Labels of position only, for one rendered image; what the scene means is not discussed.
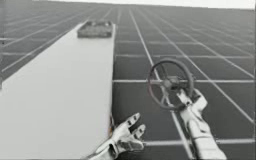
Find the grey table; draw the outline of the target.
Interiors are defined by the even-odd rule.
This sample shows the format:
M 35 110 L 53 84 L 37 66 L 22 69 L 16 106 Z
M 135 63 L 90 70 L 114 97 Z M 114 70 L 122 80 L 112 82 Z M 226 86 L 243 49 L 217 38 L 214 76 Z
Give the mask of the grey table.
M 109 136 L 115 38 L 57 40 L 0 90 L 0 160 L 74 160 Z

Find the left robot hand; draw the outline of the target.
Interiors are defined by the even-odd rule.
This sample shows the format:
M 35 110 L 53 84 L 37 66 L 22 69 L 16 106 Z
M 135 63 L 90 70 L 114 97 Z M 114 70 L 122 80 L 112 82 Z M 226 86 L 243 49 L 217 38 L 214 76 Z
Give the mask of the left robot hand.
M 111 140 L 118 154 L 144 149 L 141 137 L 145 133 L 146 125 L 141 124 L 133 131 L 130 131 L 130 128 L 138 122 L 140 117 L 141 115 L 139 113 L 135 113 L 114 130 Z

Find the grey mesh tray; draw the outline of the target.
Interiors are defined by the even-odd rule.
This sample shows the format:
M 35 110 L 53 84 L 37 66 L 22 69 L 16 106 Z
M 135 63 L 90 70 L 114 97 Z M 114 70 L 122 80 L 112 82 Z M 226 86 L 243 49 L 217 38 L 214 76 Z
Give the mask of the grey mesh tray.
M 108 38 L 112 36 L 113 24 L 108 20 L 90 20 L 77 31 L 79 38 Z

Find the dark steering wheel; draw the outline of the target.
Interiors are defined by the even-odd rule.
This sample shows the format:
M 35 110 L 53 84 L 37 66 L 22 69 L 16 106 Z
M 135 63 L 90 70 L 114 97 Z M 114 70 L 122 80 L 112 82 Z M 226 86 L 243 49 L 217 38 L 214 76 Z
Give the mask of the dark steering wheel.
M 161 108 L 179 112 L 195 100 L 194 81 L 193 74 L 184 63 L 163 58 L 150 68 L 148 92 Z

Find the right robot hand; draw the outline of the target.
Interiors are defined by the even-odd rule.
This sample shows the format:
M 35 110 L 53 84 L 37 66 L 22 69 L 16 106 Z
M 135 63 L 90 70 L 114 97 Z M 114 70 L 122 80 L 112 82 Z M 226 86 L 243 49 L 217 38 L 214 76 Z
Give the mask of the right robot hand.
M 184 104 L 186 107 L 190 107 L 197 116 L 201 116 L 208 102 L 198 89 L 194 90 L 194 95 L 195 98 L 192 99 L 186 95 L 184 90 L 181 90 L 177 94 L 182 104 Z

